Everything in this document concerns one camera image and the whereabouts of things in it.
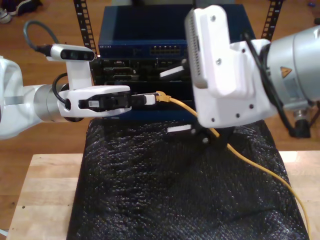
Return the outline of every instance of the screw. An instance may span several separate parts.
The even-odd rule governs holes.
[[[204,144],[207,144],[207,143],[209,143],[209,139],[208,139],[207,137],[205,137],[204,139],[202,139],[202,142],[203,142]]]

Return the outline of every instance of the metal rack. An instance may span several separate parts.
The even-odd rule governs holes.
[[[94,34],[92,32],[87,1],[73,0],[73,3],[75,7],[76,17],[78,18],[84,46],[91,49],[94,52],[95,57],[97,57],[97,48]]]
[[[93,50],[97,57],[97,48],[92,32],[91,22],[89,18],[89,11],[86,0],[73,0],[76,17],[79,22],[80,31],[84,46]],[[269,10],[263,27],[261,38],[271,41],[278,21],[283,0],[271,0]]]
[[[271,0],[269,10],[266,16],[266,20],[263,27],[263,32],[261,35],[262,39],[268,39],[271,41],[275,29],[276,24],[279,18],[280,10],[282,7],[283,0]]]

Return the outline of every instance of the blue network switch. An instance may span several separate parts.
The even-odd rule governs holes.
[[[182,59],[190,4],[107,6],[99,38],[103,59]]]

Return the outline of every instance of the cable connector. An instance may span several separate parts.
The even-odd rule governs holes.
[[[170,102],[171,96],[166,95],[163,91],[156,91],[156,93],[159,94],[158,96],[155,96],[157,102]]]

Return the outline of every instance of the wooden table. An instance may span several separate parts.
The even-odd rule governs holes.
[[[312,239],[320,239],[320,151],[280,152],[304,202]],[[34,155],[7,240],[65,240],[82,154]]]

